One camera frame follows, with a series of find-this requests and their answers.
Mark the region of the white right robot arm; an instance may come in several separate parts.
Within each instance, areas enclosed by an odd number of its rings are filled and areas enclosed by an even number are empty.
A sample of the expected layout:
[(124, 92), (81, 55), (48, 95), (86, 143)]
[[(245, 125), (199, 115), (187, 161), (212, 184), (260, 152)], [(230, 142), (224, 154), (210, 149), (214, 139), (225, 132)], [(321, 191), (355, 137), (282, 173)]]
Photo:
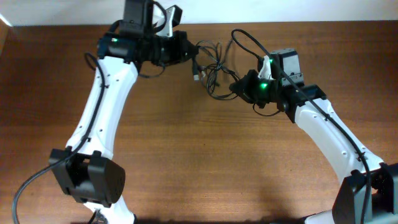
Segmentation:
[(340, 120), (317, 85), (305, 85), (294, 49), (260, 58), (229, 89), (245, 102), (276, 103), (305, 131), (332, 166), (340, 190), (331, 210), (301, 218), (301, 223), (397, 223), (397, 164), (386, 164)]

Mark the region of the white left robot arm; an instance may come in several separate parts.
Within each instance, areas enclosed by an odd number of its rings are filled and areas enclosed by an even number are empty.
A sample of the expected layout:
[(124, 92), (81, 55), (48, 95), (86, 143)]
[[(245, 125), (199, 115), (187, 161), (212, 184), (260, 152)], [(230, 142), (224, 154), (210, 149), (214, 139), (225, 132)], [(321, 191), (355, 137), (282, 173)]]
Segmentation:
[(64, 149), (53, 149), (49, 164), (66, 195), (89, 208), (94, 221), (135, 223), (122, 193), (125, 170), (113, 161), (113, 146), (127, 96), (150, 62), (161, 68), (190, 60), (198, 53), (187, 33), (177, 30), (178, 6), (163, 9), (153, 23), (157, 1), (126, 1), (124, 15), (97, 43), (95, 79), (78, 126)]

